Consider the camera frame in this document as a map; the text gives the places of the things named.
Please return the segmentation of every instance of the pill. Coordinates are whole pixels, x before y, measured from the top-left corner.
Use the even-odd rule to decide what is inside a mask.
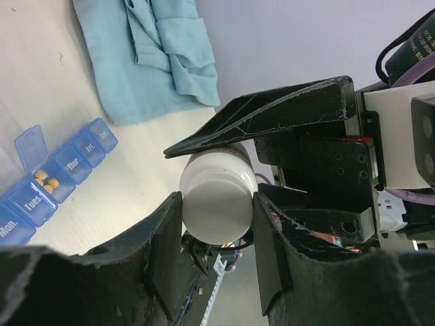
[[[56,189],[59,186],[59,181],[55,178],[51,178],[48,180],[48,184],[51,185],[53,189]]]
[[[41,180],[45,180],[48,178],[48,174],[44,170],[39,170],[38,172],[35,173],[35,177]]]
[[[44,185],[44,182],[41,179],[36,178],[35,181],[38,182],[39,185]]]
[[[53,188],[51,185],[45,185],[43,187],[50,195],[53,193]]]

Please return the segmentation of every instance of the blue pill organizer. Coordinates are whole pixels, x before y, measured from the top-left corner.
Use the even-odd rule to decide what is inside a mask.
[[[41,126],[27,129],[15,147],[26,175],[0,201],[0,247],[25,245],[118,144],[98,118],[48,155]]]

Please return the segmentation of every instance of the table surface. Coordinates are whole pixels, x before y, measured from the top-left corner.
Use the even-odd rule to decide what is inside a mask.
[[[0,193],[24,176],[14,139],[41,125],[49,152],[103,110],[71,0],[0,1]],[[110,126],[118,146],[30,245],[71,255],[128,229],[171,192],[188,157],[166,160],[163,149],[197,131],[214,114],[199,109],[135,126]]]

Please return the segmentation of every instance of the light blue towel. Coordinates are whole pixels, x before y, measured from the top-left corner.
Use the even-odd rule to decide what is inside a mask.
[[[127,125],[220,105],[193,0],[73,0],[108,118]]]

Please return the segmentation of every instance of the gray floor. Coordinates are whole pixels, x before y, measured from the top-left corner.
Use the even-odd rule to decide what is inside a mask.
[[[225,274],[207,326],[268,326],[261,315],[254,246],[243,249],[234,272]]]

